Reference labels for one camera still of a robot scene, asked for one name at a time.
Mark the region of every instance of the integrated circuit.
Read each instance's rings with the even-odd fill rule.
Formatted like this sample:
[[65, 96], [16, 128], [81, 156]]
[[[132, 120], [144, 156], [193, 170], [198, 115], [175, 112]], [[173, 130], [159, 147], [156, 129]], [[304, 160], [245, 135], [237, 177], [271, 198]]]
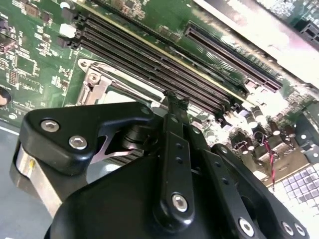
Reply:
[[44, 21], [44, 22], [49, 22], [50, 21], [50, 14], [48, 14], [47, 12], [43, 12], [42, 15], [41, 15], [41, 19]]
[[0, 30], [8, 28], [8, 21], [0, 17]]
[[127, 0], [126, 3], [125, 3], [125, 5], [126, 5], [127, 7], [129, 7], [129, 8], [133, 8], [133, 7], [134, 7], [134, 2], [131, 1], [131, 0]]
[[16, 59], [16, 67], [26, 73], [32, 74], [34, 62], [24, 57], [18, 56]]
[[0, 33], [0, 54], [5, 54], [16, 47], [16, 40]]
[[39, 14], [39, 9], [29, 3], [25, 5], [25, 10], [28, 15], [33, 17], [37, 17]]

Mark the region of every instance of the capacitor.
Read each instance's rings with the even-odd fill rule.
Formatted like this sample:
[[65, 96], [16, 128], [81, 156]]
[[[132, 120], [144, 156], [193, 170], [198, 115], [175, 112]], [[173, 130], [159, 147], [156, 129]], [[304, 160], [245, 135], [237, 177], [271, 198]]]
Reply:
[[215, 135], [215, 132], [212, 131], [212, 130], [208, 130], [206, 132], [206, 139], [208, 142], [215, 142], [216, 141], [216, 135]]
[[75, 4], [72, 0], [63, 0], [60, 3], [60, 8], [63, 9], [65, 7], [68, 9], [75, 9]]
[[248, 147], [246, 145], [242, 146], [240, 150], [241, 150], [241, 153], [244, 155], [249, 152]]
[[295, 129], [294, 127], [292, 127], [291, 125], [286, 125], [284, 127], [284, 130], [286, 132], [286, 135], [289, 137], [289, 138], [294, 138], [296, 137], [296, 133], [295, 133]]
[[266, 131], [260, 125], [257, 125], [256, 128], [253, 129], [254, 139], [257, 140], [259, 143], [263, 143], [266, 137]]
[[251, 112], [253, 113], [253, 116], [255, 117], [255, 120], [261, 123], [264, 123], [266, 120], [264, 114], [261, 112], [259, 106], [254, 107]]
[[278, 128], [278, 126], [277, 126], [277, 124], [275, 122], [270, 121], [269, 122], [269, 127], [270, 127], [270, 130], [271, 130], [271, 132], [273, 133], [274, 136], [277, 136], [277, 135], [280, 134], [280, 130], [279, 130], [279, 128]]
[[247, 124], [250, 128], [256, 128], [258, 123], [256, 122], [254, 116], [253, 116], [253, 113], [252, 112], [249, 112], [246, 116], [246, 121], [247, 121]]
[[253, 141], [251, 140], [251, 138], [246, 138], [245, 141], [247, 142], [246, 146], [247, 146], [247, 149], [249, 151], [253, 151], [255, 149], [254, 147], [254, 144], [253, 144]]

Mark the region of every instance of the surface mount component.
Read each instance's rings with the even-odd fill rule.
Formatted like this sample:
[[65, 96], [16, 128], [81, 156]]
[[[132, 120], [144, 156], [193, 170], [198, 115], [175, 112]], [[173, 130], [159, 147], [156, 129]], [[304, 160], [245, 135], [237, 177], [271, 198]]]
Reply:
[[16, 40], [0, 33], [0, 54], [5, 54], [16, 47]]

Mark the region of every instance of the black plastic bracket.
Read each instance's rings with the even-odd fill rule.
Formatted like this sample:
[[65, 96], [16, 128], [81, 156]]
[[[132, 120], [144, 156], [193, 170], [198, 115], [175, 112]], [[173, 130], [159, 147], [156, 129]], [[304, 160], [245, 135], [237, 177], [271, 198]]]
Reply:
[[177, 99], [168, 99], [168, 111], [164, 116], [163, 147], [159, 152], [161, 172], [154, 215], [166, 231], [176, 233], [186, 229], [194, 220], [194, 194], [189, 144], [183, 138]]
[[288, 209], [258, 180], [253, 173], [222, 144], [215, 144], [211, 152], [220, 156], [233, 178], [237, 179], [237, 190], [241, 198], [249, 201], [253, 220], [269, 239], [309, 238], [306, 229], [293, 217]]
[[217, 199], [212, 200], [212, 203], [215, 201], [222, 210], [223, 217], [219, 220], [224, 225], [221, 227], [222, 230], [225, 229], [223, 234], [228, 235], [227, 238], [265, 239], [254, 225], [223, 160], [217, 154], [210, 152], [204, 135], [198, 129], [189, 125], [187, 135], [192, 145], [192, 158], [198, 158], [200, 161], [198, 164], [201, 172], [211, 185], [208, 190]]
[[[147, 124], [153, 116], [138, 102], [34, 110], [24, 117], [19, 139], [29, 155], [61, 173], [74, 175], [90, 164], [99, 136], [113, 137], [114, 132], [128, 125]], [[43, 130], [41, 122], [48, 119], [57, 122], [60, 129]], [[86, 148], [78, 150], [69, 145], [74, 135], [87, 141]]]

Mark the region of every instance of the chip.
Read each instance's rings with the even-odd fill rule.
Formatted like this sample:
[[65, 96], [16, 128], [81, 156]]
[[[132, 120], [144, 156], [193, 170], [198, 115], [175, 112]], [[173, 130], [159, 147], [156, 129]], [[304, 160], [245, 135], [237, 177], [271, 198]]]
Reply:
[[0, 34], [0, 54], [7, 53], [15, 46], [16, 40], [2, 33]]
[[133, 8], [133, 7], [134, 7], [134, 2], [128, 0], [128, 1], [125, 3], [125, 5], [126, 5], [127, 7], [129, 7], [129, 8]]
[[0, 17], [0, 30], [8, 28], [8, 21]]
[[47, 12], [43, 12], [42, 15], [41, 15], [41, 19], [44, 22], [49, 22], [50, 21], [50, 14], [48, 14]]
[[25, 10], [26, 10], [26, 13], [28, 15], [33, 16], [33, 17], [37, 17], [39, 14], [38, 8], [36, 8], [35, 6], [32, 6], [30, 4], [25, 5]]

